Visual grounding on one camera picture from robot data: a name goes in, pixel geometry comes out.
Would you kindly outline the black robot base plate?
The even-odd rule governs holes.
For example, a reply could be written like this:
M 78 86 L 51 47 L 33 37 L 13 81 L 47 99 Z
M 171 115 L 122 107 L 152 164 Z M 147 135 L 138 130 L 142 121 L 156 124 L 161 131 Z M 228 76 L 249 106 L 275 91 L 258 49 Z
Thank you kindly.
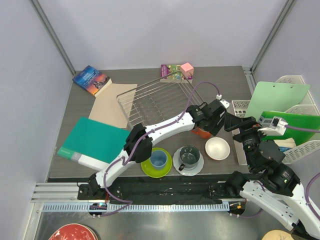
M 108 190 L 134 205 L 206 205 L 241 199 L 226 185 L 229 174 L 118 177 Z

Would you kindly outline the lime green plate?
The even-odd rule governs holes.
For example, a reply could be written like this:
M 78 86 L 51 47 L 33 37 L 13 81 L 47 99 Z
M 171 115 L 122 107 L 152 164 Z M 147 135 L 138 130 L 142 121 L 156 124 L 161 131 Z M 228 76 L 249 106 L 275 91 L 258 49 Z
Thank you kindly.
M 150 158 L 147 159 L 146 161 L 142 162 L 140 165 L 141 165 L 141 169 L 142 171 L 149 177 L 151 178 L 162 178 L 164 177 L 165 175 L 167 175 L 171 168 L 172 168 L 172 165 L 173 165 L 173 161 L 172 161 L 172 157 L 171 155 L 169 154 L 168 151 L 166 151 L 165 149 L 163 148 L 160 148 L 160 147 L 154 147 L 152 148 L 152 152 L 156 151 L 156 150 L 162 150 L 166 153 L 167 155 L 167 163 L 165 165 L 165 167 L 161 170 L 156 170 L 154 169 L 154 167 L 152 166 L 151 162 L 150 162 Z

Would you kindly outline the light blue cup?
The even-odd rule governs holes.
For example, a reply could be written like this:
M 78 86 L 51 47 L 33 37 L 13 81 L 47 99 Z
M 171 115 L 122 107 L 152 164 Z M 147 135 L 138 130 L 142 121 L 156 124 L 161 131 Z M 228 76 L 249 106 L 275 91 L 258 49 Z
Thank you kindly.
M 156 170 L 162 170 L 168 161 L 168 157 L 163 150 L 155 150 L 150 156 L 150 163 Z

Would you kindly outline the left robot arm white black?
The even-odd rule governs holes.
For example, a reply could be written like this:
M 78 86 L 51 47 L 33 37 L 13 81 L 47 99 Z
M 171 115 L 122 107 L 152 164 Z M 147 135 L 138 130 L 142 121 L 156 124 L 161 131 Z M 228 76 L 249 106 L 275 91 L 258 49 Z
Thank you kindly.
M 225 99 L 215 99 L 211 103 L 190 105 L 183 112 L 160 123 L 135 125 L 119 155 L 89 178 L 89 194 L 97 200 L 102 199 L 106 195 L 106 189 L 117 177 L 132 165 L 149 159 L 153 146 L 171 136 L 194 128 L 203 129 L 215 136 L 224 124 L 229 107 L 230 103 Z

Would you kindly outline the dark grey mug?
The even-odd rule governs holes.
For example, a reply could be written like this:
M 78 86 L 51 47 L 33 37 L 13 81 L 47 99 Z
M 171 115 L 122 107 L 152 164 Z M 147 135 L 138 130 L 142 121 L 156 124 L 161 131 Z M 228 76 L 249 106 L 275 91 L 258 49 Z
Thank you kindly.
M 179 171 L 194 168 L 200 159 L 199 150 L 192 145 L 184 146 L 179 152 Z

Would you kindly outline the light blue scalloped plate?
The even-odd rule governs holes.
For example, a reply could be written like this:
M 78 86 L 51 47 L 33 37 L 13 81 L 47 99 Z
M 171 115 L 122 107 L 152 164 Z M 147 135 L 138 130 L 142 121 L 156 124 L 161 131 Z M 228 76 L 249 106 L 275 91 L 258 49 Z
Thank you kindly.
M 184 175 L 184 176 L 195 176 L 197 175 L 198 173 L 200 173 L 200 171 L 203 169 L 204 167 L 204 158 L 202 156 L 202 154 L 200 153 L 200 158 L 199 158 L 199 161 L 197 163 L 197 165 L 192 168 L 192 169 L 184 169 L 182 171 L 179 171 L 179 153 L 180 153 L 180 150 L 182 149 L 182 147 L 180 147 L 173 155 L 173 166 L 174 168 L 181 174 L 181 175 Z

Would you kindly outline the orange mug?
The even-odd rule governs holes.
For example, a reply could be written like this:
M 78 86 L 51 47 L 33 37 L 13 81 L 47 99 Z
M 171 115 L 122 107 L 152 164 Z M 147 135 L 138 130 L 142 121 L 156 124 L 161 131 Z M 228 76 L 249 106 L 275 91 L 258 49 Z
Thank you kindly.
M 210 132 L 205 131 L 199 127 L 193 129 L 191 132 L 198 135 L 199 137 L 201 137 L 203 139 L 209 139 L 212 136 Z

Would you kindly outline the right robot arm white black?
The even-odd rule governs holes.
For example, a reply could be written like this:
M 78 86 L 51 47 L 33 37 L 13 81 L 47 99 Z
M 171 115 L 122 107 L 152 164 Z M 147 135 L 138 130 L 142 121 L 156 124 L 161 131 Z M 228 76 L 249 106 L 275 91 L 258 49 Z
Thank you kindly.
M 238 171 L 226 180 L 226 193 L 255 203 L 285 226 L 295 240 L 318 240 L 320 210 L 307 197 L 296 173 L 283 164 L 285 154 L 272 139 L 264 139 L 263 128 L 254 117 L 225 113 L 224 130 L 235 129 L 239 134 L 232 138 L 242 144 L 249 172 L 261 174 L 258 180 L 272 195 L 256 189 L 253 181 Z

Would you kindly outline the orange white bowl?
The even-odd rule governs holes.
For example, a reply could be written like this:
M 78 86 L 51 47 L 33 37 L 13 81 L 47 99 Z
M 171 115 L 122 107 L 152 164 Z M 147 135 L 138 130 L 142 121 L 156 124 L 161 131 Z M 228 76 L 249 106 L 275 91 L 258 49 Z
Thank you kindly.
M 213 160 L 225 160 L 230 154 L 229 144 L 220 137 L 212 137 L 205 143 L 205 152 Z

